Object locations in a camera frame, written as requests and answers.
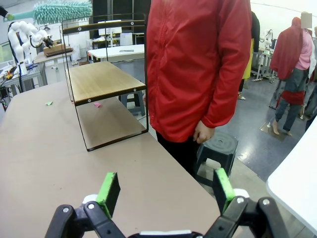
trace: gray stool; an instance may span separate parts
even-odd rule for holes
[[[219,162],[227,175],[230,176],[237,146],[238,140],[235,137],[216,131],[214,136],[198,149],[195,179],[204,185],[212,187],[212,180],[197,174],[200,165],[207,159]]]
[[[130,94],[133,94],[133,98],[128,98],[128,95]],[[119,96],[119,100],[125,107],[127,107],[127,103],[134,102],[135,108],[130,108],[129,111],[131,113],[141,112],[142,116],[145,115],[142,91],[123,94]]]

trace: concrete floor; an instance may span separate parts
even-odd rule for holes
[[[57,71],[51,69],[50,64],[47,65],[46,75],[49,84],[65,80],[62,63],[58,65],[59,70]],[[119,62],[115,65],[144,82],[143,60]],[[243,90],[246,100],[238,100],[233,119],[217,130],[231,134],[239,140],[230,181],[234,188],[247,190],[250,197],[256,201],[261,197],[269,196],[265,181],[300,140],[305,132],[305,122],[297,119],[292,128],[293,137],[285,137],[283,141],[261,131],[260,127],[274,118],[275,111],[270,109],[268,104],[276,83],[249,80],[246,85],[248,89]],[[140,122],[145,124],[145,120],[140,119]],[[284,121],[285,116],[280,121],[281,128]],[[149,132],[156,138],[152,127],[149,128]],[[205,165],[201,166],[199,173],[212,179],[213,167],[214,163],[208,160]],[[213,195],[210,187],[204,185],[203,187]],[[281,205],[279,205],[279,209],[290,237],[313,237],[313,234]]]

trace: pink shirt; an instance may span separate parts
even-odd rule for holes
[[[303,29],[303,47],[299,60],[295,68],[306,70],[311,66],[311,56],[313,51],[313,41],[307,30]]]

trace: microfiber duster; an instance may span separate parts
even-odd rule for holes
[[[44,25],[74,18],[84,19],[91,16],[92,13],[90,1],[48,1],[46,4],[35,4],[33,11],[13,14],[13,19],[11,18],[10,20],[33,18],[34,23]]]

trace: yellow garment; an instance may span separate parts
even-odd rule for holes
[[[251,76],[251,65],[252,65],[252,56],[253,56],[253,45],[254,45],[254,39],[251,41],[251,48],[250,48],[250,59],[248,62],[248,65],[246,67],[246,70],[244,71],[242,79],[248,80]]]

